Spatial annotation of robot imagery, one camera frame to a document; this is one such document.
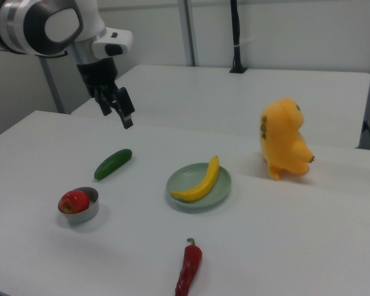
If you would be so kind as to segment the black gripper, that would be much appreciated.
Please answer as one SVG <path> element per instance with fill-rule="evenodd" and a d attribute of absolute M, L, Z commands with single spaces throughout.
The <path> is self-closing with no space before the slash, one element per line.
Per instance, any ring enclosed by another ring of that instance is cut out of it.
<path fill-rule="evenodd" d="M 126 88 L 116 88 L 118 71 L 114 59 L 110 57 L 91 64 L 78 64 L 77 69 L 90 97 L 94 97 L 99 104 L 103 116 L 111 114 L 113 108 L 125 129 L 133 126 L 131 114 L 134 112 L 134 106 Z"/>

